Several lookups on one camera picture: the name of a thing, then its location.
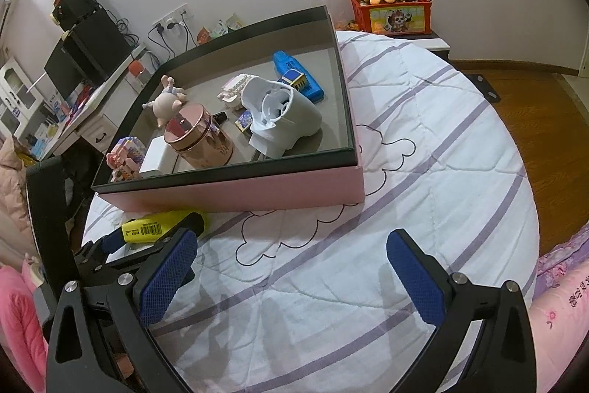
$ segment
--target small white box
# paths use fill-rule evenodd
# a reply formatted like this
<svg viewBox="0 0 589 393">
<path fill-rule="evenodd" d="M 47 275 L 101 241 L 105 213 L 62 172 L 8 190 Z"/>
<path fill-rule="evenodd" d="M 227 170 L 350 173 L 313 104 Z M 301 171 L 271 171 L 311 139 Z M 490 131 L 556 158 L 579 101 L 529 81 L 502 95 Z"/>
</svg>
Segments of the small white box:
<svg viewBox="0 0 589 393">
<path fill-rule="evenodd" d="M 178 153 L 166 144 L 164 136 L 161 135 L 149 144 L 139 173 L 142 177 L 172 173 L 176 160 L 178 160 Z"/>
</svg>

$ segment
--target yellow highlighter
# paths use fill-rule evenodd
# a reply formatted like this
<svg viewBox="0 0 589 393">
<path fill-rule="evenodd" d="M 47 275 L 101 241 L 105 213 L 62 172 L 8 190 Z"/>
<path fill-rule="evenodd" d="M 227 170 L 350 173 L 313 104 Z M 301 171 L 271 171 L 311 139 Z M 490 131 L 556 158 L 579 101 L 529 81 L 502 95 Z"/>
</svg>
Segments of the yellow highlighter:
<svg viewBox="0 0 589 393">
<path fill-rule="evenodd" d="M 123 237 L 127 243 L 152 243 L 164 234 L 168 233 L 179 221 L 185 218 L 189 213 L 196 212 L 204 219 L 204 230 L 207 231 L 207 221 L 205 216 L 195 210 L 173 210 L 148 215 L 139 220 L 131 220 L 121 226 Z"/>
</svg>

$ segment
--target jar lid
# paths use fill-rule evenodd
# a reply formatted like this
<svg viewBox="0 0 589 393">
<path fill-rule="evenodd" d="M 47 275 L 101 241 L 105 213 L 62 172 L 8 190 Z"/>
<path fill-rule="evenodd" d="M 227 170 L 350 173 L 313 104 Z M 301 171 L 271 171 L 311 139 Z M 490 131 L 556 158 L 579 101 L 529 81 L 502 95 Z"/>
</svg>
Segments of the jar lid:
<svg viewBox="0 0 589 393">
<path fill-rule="evenodd" d="M 166 125 L 164 140 L 181 152 L 192 147 L 208 131 L 212 116 L 200 103 L 191 103 L 180 109 Z"/>
</svg>

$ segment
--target wooden floor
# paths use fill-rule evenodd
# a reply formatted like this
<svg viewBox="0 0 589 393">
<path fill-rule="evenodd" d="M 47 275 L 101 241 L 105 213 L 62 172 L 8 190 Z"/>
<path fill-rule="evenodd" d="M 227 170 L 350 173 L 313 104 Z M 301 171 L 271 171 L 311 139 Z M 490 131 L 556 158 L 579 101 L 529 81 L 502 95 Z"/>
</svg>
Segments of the wooden floor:
<svg viewBox="0 0 589 393">
<path fill-rule="evenodd" d="M 517 144 L 540 222 L 540 255 L 589 220 L 589 126 L 556 74 L 477 70 L 501 97 L 493 104 Z"/>
</svg>

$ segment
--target silver bolt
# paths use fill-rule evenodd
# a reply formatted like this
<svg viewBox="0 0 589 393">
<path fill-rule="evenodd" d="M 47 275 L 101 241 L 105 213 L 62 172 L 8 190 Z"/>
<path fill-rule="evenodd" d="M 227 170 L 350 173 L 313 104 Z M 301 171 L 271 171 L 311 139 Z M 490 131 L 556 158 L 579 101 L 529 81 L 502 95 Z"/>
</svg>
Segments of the silver bolt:
<svg viewBox="0 0 589 393">
<path fill-rule="evenodd" d="M 66 283 L 66 292 L 73 292 L 76 288 L 78 288 L 78 282 L 75 280 L 71 280 Z"/>
<path fill-rule="evenodd" d="M 468 281 L 468 277 L 466 275 L 464 275 L 463 273 L 456 271 L 455 273 L 452 274 L 452 280 L 454 281 L 454 283 L 457 283 L 459 285 L 464 285 Z"/>
<path fill-rule="evenodd" d="M 119 275 L 119 279 L 117 280 L 119 285 L 129 285 L 133 281 L 133 275 L 130 273 L 123 273 Z"/>
<path fill-rule="evenodd" d="M 519 285 L 517 283 L 515 283 L 513 280 L 507 280 L 505 282 L 505 286 L 512 293 L 519 291 Z"/>
</svg>

